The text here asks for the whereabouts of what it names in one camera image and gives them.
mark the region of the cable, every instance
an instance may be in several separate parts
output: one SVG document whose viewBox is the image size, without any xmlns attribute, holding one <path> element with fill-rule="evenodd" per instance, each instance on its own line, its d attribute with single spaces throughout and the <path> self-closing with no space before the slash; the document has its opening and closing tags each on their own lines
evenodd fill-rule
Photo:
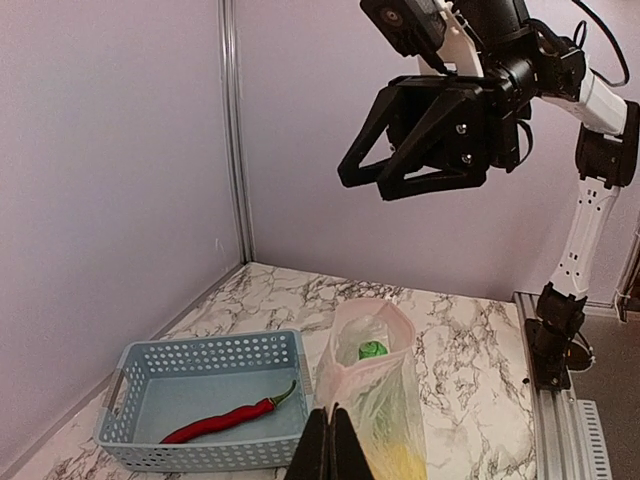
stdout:
<svg viewBox="0 0 640 480">
<path fill-rule="evenodd" d="M 596 12 L 594 12 L 588 5 L 586 5 L 582 0 L 571 0 L 575 5 L 580 7 L 582 11 L 584 11 L 590 18 L 593 20 L 598 27 L 602 30 L 602 32 L 606 35 L 611 43 L 611 46 L 616 52 L 618 60 L 620 61 L 620 66 L 622 67 L 622 71 L 624 72 L 624 80 L 621 82 L 613 83 L 609 79 L 607 79 L 603 74 L 598 72 L 597 70 L 593 70 L 593 73 L 599 77 L 604 83 L 609 85 L 611 88 L 624 87 L 631 80 L 631 72 L 629 71 L 629 65 L 627 64 L 627 59 L 624 57 L 624 52 L 622 48 L 620 48 L 620 44 L 616 39 L 615 35 L 611 32 L 609 27 L 604 20 L 598 16 Z"/>
<path fill-rule="evenodd" d="M 587 21 L 580 20 L 580 23 L 573 32 L 573 43 L 578 45 L 578 48 L 580 48 L 581 50 L 582 47 L 584 47 L 585 42 L 587 41 L 587 33 Z"/>
<path fill-rule="evenodd" d="M 546 23 L 535 18 L 530 18 L 526 20 L 525 23 L 542 35 L 547 43 L 553 48 L 553 53 L 560 55 L 569 53 L 569 46 L 563 42 L 562 39 L 556 35 Z"/>
</svg>

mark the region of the white marble countertop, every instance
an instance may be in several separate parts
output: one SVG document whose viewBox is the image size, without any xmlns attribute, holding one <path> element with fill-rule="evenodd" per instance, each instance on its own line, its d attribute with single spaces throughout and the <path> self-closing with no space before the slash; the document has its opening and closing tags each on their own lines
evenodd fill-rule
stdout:
<svg viewBox="0 0 640 480">
<path fill-rule="evenodd" d="M 333 310 L 386 298 L 414 322 L 429 480 L 534 479 L 533 417 L 514 305 L 353 282 L 260 264 L 243 268 L 167 338 L 295 328 L 315 375 Z M 285 470 L 146 474 L 125 470 L 91 440 L 102 395 L 41 448 L 15 480 L 267 480 Z"/>
</svg>

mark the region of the lavender wall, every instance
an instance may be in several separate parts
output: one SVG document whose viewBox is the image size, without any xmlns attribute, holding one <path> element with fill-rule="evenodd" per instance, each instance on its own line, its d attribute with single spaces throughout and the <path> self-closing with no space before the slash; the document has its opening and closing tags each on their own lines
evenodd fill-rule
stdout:
<svg viewBox="0 0 640 480">
<path fill-rule="evenodd" d="M 4 1 L 0 472 L 239 262 L 217 2 Z"/>
<path fill-rule="evenodd" d="M 540 291 L 562 253 L 577 196 L 578 122 L 536 101 L 536 149 L 485 187 L 383 203 L 375 188 L 346 190 L 336 167 L 391 78 L 417 72 L 357 0 L 238 0 L 242 118 L 259 260 L 431 290 L 508 299 Z M 583 18 L 569 1 L 529 2 L 532 14 L 571 34 Z M 634 52 L 640 4 L 592 0 Z M 587 44 L 598 68 L 620 76 L 604 37 Z M 640 181 L 613 212 L 591 299 L 609 302 L 631 245 Z"/>
</svg>

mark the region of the plastic bag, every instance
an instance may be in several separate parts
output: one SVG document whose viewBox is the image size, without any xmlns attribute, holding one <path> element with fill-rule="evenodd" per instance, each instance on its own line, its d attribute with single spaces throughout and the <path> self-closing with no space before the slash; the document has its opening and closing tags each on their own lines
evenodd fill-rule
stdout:
<svg viewBox="0 0 640 480">
<path fill-rule="evenodd" d="M 389 353 L 359 360 L 371 341 Z M 413 324 L 395 305 L 351 300 L 336 309 L 318 365 L 316 406 L 347 410 L 376 480 L 427 478 L 414 341 Z"/>
</svg>

